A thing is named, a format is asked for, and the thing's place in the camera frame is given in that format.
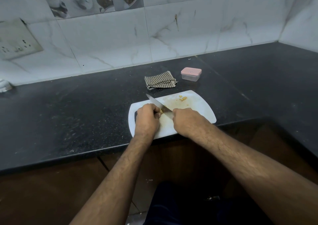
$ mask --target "knife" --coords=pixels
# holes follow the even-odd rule
[[[158,108],[160,108],[163,113],[165,115],[167,115],[169,118],[173,119],[173,112],[168,109],[166,106],[164,106],[161,102],[157,101],[156,99],[154,99],[153,97],[151,97],[149,94],[146,94],[147,97],[149,98],[149,100],[154,104],[156,105]]]

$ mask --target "person's left hand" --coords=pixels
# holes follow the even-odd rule
[[[153,140],[159,128],[160,109],[153,103],[147,103],[137,110],[134,137]]]

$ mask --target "white object on counter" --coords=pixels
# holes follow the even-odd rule
[[[185,67],[181,71],[181,76],[182,76],[182,79],[196,82],[200,78],[201,73],[202,73],[202,69]]]
[[[177,94],[171,94],[167,96],[163,96],[160,98],[156,98],[163,105],[173,110],[174,108],[192,108],[195,111],[198,111],[199,114],[203,115],[209,122],[215,123],[217,121],[211,107],[208,103],[196,92],[189,90]],[[128,124],[129,130],[132,136],[135,134],[135,112],[146,103],[151,103],[150,100],[145,100],[138,103],[133,103],[130,106],[129,114],[128,114]],[[155,135],[154,139],[162,138],[165,136],[169,136],[172,134],[176,134],[177,131],[173,128],[173,121],[166,116],[164,113],[161,115],[160,119],[160,127]]]
[[[0,93],[4,93],[12,89],[12,86],[7,80],[0,79]]]

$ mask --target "pink lid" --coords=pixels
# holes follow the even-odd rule
[[[192,67],[185,67],[182,71],[181,74],[184,75],[192,75],[192,76],[198,76],[202,73],[201,69],[198,68],[192,68]]]

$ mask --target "houndstooth towel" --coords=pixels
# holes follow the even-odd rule
[[[145,77],[145,82],[148,90],[153,90],[155,88],[175,87],[177,83],[176,79],[173,78],[171,72],[169,71],[157,76]]]

